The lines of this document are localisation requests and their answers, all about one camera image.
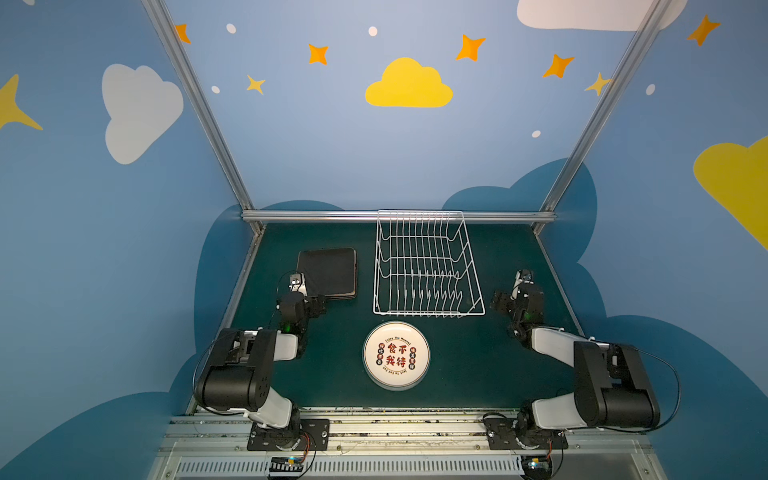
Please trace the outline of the square floral plate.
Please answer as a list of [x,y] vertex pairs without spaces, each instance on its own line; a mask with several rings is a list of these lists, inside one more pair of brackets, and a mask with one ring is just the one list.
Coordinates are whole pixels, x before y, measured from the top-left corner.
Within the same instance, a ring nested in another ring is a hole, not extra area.
[[358,256],[351,247],[301,251],[297,271],[304,273],[308,294],[357,294]]
[[357,294],[314,294],[314,295],[308,295],[306,298],[308,300],[323,300],[323,301],[345,301],[345,300],[353,300],[357,297]]

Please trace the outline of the white wire dish rack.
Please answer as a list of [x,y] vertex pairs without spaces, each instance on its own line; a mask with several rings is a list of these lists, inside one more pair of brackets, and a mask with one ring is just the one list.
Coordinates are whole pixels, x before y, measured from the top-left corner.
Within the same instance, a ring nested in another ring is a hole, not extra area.
[[483,316],[466,222],[376,221],[372,306],[379,316]]

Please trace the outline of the white round plate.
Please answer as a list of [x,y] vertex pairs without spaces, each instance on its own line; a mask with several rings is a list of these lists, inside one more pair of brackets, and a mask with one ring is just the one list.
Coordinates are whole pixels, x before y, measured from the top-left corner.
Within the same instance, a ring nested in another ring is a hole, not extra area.
[[426,337],[415,326],[392,321],[368,334],[362,358],[366,373],[376,385],[389,391],[405,391],[425,378],[431,351]]

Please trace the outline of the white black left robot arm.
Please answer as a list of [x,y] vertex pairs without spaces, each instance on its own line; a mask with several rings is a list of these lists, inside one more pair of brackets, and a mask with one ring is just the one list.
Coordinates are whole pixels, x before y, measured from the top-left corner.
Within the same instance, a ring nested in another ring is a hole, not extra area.
[[218,334],[193,375],[193,395],[216,415],[241,414],[262,430],[296,436],[298,408],[272,387],[274,365],[303,356],[309,321],[326,312],[326,297],[291,291],[278,299],[276,311],[276,329],[227,328]]

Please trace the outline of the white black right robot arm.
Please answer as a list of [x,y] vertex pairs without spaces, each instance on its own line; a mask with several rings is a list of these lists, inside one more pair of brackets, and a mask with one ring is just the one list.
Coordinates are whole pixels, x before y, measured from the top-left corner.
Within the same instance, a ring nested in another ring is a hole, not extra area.
[[508,334],[539,355],[572,369],[569,393],[525,404],[518,414],[520,432],[607,428],[650,431],[661,426],[661,409],[641,352],[626,344],[606,343],[549,326],[544,295],[533,282],[511,291],[496,290],[491,308],[506,315]]

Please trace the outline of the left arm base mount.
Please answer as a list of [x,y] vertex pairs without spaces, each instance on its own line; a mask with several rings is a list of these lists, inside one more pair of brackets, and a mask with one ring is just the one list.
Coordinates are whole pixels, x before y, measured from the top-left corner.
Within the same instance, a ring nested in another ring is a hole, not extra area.
[[248,451],[326,451],[330,435],[326,418],[305,418],[294,411],[283,428],[262,426],[253,422],[247,439]]

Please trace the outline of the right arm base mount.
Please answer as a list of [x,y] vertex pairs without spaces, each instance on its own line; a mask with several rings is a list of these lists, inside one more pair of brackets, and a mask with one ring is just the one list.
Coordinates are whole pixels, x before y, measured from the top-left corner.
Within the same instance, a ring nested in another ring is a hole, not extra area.
[[480,419],[491,450],[565,450],[568,441],[562,431],[544,429],[535,424],[532,410],[525,407],[514,417],[488,412]]

